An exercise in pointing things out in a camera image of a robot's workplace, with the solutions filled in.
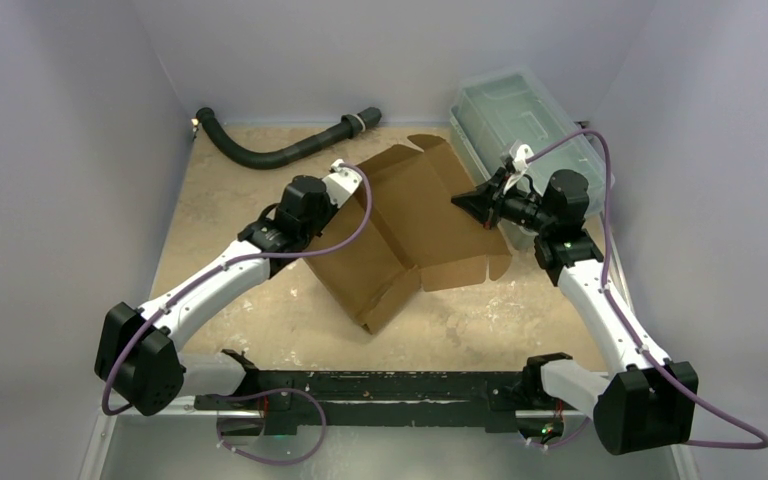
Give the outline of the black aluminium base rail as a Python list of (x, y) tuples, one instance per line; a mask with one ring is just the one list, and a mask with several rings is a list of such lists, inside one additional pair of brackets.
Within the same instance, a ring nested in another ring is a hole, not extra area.
[[(192, 409), (222, 416), (261, 417), (268, 435), (293, 435), (301, 426), (481, 428), (487, 433), (553, 436), (564, 427), (539, 427), (579, 413), (559, 400), (517, 392), (520, 372), (292, 371), (251, 369), (230, 399), (192, 398)], [(170, 409), (176, 399), (160, 414)]]

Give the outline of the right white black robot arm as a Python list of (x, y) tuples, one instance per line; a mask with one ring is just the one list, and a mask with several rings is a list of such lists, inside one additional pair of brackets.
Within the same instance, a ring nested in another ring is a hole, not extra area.
[(646, 337), (630, 307), (613, 296), (607, 259), (584, 227), (588, 189), (582, 174), (561, 169), (544, 192), (524, 192), (501, 167), (451, 198), (486, 229), (506, 220), (535, 232), (538, 266), (573, 304), (608, 367), (603, 377), (567, 354), (531, 357), (516, 390), (533, 406), (559, 400), (585, 414), (613, 455), (685, 443), (695, 404), (684, 393), (697, 391), (698, 375)]

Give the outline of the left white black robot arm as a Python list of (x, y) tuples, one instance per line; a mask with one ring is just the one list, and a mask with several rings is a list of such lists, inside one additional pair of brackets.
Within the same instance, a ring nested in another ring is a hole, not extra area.
[[(355, 229), (339, 243), (309, 248), (349, 200), (366, 203)], [(155, 415), (180, 397), (208, 396), (244, 409), (257, 399), (258, 382), (243, 355), (220, 353), (190, 360), (181, 352), (192, 337), (238, 297), (274, 278), (298, 259), (330, 255), (355, 241), (372, 206), (368, 176), (335, 163), (322, 178), (299, 175), (280, 201), (266, 206), (214, 260), (163, 295), (138, 307), (120, 302), (106, 314), (94, 372), (103, 380), (101, 410)]]

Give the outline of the clear plastic storage bin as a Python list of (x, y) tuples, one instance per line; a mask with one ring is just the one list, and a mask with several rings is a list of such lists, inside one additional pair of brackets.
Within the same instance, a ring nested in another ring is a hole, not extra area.
[[(509, 147), (517, 140), (534, 153), (550, 146), (581, 126), (575, 123), (545, 85), (528, 69), (520, 68), (472, 77), (463, 81), (449, 110), (452, 146), (462, 160), (474, 190), (503, 167)], [(528, 165), (527, 174), (542, 195), (553, 174), (568, 169), (588, 182), (587, 219), (604, 208), (606, 187), (614, 182), (606, 176), (605, 162), (587, 135), (570, 139)], [(527, 192), (523, 177), (518, 188)]]

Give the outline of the brown cardboard box sheet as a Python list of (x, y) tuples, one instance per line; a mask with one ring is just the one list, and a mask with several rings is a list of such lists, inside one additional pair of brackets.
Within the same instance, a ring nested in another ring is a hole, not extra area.
[(360, 163), (373, 210), (361, 234), (333, 253), (365, 213), (358, 191), (329, 222), (306, 263), (351, 321), (369, 334), (385, 327), (419, 291), (500, 279), (512, 255), (498, 230), (486, 230), (452, 204), (475, 184), (447, 140), (415, 134)]

